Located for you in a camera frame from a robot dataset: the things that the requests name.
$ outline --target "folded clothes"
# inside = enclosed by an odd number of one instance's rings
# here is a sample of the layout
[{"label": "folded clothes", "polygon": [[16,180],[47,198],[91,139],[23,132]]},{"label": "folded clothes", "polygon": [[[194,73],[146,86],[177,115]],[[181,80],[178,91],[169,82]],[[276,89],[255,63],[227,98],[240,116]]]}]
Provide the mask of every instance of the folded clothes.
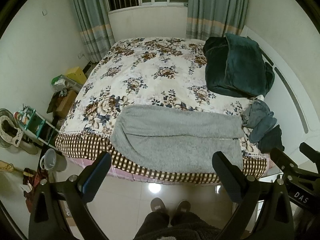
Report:
[{"label": "folded clothes", "polygon": [[133,105],[117,117],[110,141],[131,161],[157,171],[214,172],[216,151],[242,169],[241,122],[237,115]]},{"label": "folded clothes", "polygon": [[255,99],[253,103],[242,114],[242,126],[252,128],[249,135],[249,141],[256,143],[276,125],[277,119],[273,117],[274,113],[270,111],[268,105]]},{"label": "folded clothes", "polygon": [[270,153],[273,148],[284,151],[284,146],[281,141],[282,131],[278,124],[270,132],[268,132],[258,143],[258,149],[261,153]]},{"label": "folded clothes", "polygon": [[203,52],[210,91],[232,97],[265,96],[270,91],[275,74],[270,64],[263,62],[257,42],[226,33],[222,38],[210,37]]}]

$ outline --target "bed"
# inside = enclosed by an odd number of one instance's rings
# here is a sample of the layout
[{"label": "bed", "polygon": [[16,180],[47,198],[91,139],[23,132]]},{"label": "bed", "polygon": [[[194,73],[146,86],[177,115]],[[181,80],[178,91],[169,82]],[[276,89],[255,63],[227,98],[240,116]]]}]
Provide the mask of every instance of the bed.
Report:
[{"label": "bed", "polygon": [[[252,98],[233,98],[207,90],[204,41],[178,38],[135,38],[118,41],[99,62],[71,107],[56,147],[74,163],[90,165],[108,151],[109,175],[132,181],[163,184],[212,184],[214,173],[155,171],[127,159],[110,143],[117,116],[128,105],[174,107],[240,115]],[[250,130],[239,139],[244,174],[261,177],[271,166],[268,154],[248,143]]]}]

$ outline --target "gray fuzzy blanket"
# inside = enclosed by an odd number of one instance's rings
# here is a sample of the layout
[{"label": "gray fuzzy blanket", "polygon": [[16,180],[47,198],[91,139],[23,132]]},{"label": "gray fuzzy blanket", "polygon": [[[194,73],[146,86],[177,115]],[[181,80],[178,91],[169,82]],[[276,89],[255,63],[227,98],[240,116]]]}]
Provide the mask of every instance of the gray fuzzy blanket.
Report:
[{"label": "gray fuzzy blanket", "polygon": [[241,123],[235,115],[133,105],[117,117],[110,141],[129,160],[157,171],[214,172],[216,151],[243,169]]}]

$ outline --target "teal shelf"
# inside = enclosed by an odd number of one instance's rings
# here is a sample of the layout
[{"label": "teal shelf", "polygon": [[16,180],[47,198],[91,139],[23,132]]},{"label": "teal shelf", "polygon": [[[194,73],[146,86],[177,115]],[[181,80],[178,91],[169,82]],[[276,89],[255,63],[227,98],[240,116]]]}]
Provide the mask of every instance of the teal shelf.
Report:
[{"label": "teal shelf", "polygon": [[40,126],[39,126],[39,130],[38,130],[37,133],[36,133],[37,139],[38,139],[39,136],[40,136],[40,133],[41,133],[41,130],[42,130],[44,124],[45,124],[45,120],[42,120],[42,122],[41,122],[41,124],[40,124]]},{"label": "teal shelf", "polygon": [[29,125],[31,124],[31,121],[32,121],[33,117],[35,116],[35,114],[36,114],[36,110],[33,109],[33,112],[32,112],[32,114],[31,114],[31,116],[30,116],[30,120],[29,120],[29,122],[26,124],[26,126],[24,127],[25,130],[28,130]]}]

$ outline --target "metal bolt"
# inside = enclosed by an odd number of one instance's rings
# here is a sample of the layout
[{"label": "metal bolt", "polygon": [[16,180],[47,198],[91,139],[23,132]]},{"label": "metal bolt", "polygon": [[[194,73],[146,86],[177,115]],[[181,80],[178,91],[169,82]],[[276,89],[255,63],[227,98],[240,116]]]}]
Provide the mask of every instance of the metal bolt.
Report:
[{"label": "metal bolt", "polygon": [[48,181],[46,180],[46,179],[41,179],[41,181],[40,181],[40,184],[41,185],[44,185],[44,184],[46,184]]},{"label": "metal bolt", "polygon": [[69,177],[69,180],[70,180],[70,181],[76,181],[77,178],[78,178],[77,175],[71,175],[71,176]]},{"label": "metal bolt", "polygon": [[277,183],[278,183],[279,185],[283,185],[283,180],[282,180],[282,179],[277,179]]},{"label": "metal bolt", "polygon": [[247,180],[248,181],[254,181],[256,178],[254,177],[254,176],[252,176],[252,175],[248,175],[247,176]]}]

